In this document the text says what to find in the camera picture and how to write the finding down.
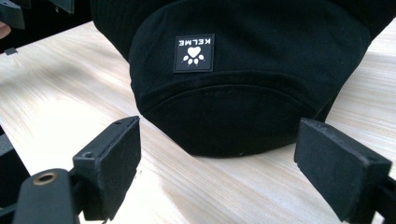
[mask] wooden table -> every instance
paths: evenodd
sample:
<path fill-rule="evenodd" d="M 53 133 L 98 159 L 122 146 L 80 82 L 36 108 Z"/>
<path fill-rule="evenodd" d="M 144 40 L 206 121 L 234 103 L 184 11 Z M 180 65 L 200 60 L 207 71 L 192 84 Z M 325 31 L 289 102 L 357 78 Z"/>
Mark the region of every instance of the wooden table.
<path fill-rule="evenodd" d="M 31 174 L 69 170 L 107 125 L 139 115 L 130 81 L 128 63 L 89 22 L 0 55 L 0 124 Z M 369 48 L 326 122 L 396 162 L 396 21 Z M 144 118 L 141 139 L 136 179 L 112 223 L 340 222 L 294 163 L 295 145 L 240 159 L 195 158 Z"/>

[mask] black hat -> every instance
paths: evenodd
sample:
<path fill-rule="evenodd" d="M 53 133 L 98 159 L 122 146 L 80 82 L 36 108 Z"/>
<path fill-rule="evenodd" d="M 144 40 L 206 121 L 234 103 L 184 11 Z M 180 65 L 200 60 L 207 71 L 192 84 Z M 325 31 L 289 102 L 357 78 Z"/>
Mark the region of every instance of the black hat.
<path fill-rule="evenodd" d="M 110 26 L 93 2 L 98 29 L 131 65 L 141 114 L 210 157 L 283 147 L 301 118 L 325 120 L 396 12 L 395 1 L 130 1 Z"/>

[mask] black clamp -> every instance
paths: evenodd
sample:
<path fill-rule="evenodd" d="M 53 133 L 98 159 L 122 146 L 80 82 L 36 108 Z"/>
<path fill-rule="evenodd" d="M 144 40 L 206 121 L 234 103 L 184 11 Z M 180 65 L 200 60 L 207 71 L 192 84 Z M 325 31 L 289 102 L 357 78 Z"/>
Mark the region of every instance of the black clamp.
<path fill-rule="evenodd" d="M 27 178 L 18 202 L 0 210 L 0 223 L 113 219 L 141 159 L 139 117 L 112 123 L 73 158 L 67 172 L 51 169 Z"/>
<path fill-rule="evenodd" d="M 377 211 L 384 223 L 396 223 L 388 159 L 328 124 L 302 119 L 294 160 L 340 220 L 371 223 Z"/>
<path fill-rule="evenodd" d="M 56 7 L 73 14 L 75 12 L 74 0 L 49 0 Z M 0 21 L 15 29 L 25 29 L 23 8 L 31 9 L 30 0 L 0 0 Z"/>

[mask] kelme logo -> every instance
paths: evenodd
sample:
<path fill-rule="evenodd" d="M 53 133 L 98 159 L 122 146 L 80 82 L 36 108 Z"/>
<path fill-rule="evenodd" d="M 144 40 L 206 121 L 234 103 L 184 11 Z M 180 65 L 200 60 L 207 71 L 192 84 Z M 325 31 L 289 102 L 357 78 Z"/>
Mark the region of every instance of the kelme logo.
<path fill-rule="evenodd" d="M 213 71 L 215 35 L 189 35 L 176 38 L 175 73 Z"/>

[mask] white paw print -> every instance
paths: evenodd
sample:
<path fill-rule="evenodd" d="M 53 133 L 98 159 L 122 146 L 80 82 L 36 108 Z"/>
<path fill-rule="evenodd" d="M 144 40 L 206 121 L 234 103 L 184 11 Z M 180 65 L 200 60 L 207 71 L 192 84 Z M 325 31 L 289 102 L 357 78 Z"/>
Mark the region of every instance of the white paw print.
<path fill-rule="evenodd" d="M 187 61 L 189 66 L 192 63 L 195 63 L 196 66 L 198 66 L 198 63 L 200 61 L 203 61 L 205 59 L 204 55 L 200 54 L 201 53 L 201 48 L 200 47 L 191 47 L 187 50 L 189 53 L 188 55 L 184 56 L 183 58 L 183 63 Z"/>

